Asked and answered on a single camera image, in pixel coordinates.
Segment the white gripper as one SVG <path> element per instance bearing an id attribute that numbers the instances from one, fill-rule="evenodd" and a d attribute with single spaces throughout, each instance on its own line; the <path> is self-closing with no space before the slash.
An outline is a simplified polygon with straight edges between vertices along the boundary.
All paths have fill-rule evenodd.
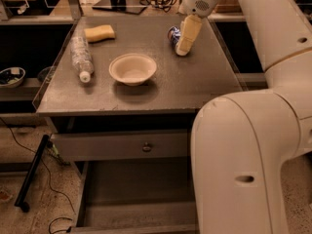
<path id="1" fill-rule="evenodd" d="M 180 25 L 180 37 L 175 45 L 179 56 L 186 56 L 202 27 L 202 20 L 210 15 L 219 0 L 181 0 L 178 11 L 187 15 Z"/>

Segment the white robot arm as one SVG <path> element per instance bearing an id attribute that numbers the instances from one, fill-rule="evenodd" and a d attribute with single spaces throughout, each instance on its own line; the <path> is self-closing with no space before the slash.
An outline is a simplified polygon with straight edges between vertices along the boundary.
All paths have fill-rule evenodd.
<path id="1" fill-rule="evenodd" d="M 198 112 L 191 168 L 200 234 L 289 234 L 281 168 L 312 150 L 312 32 L 293 0 L 238 0 L 267 82 Z"/>

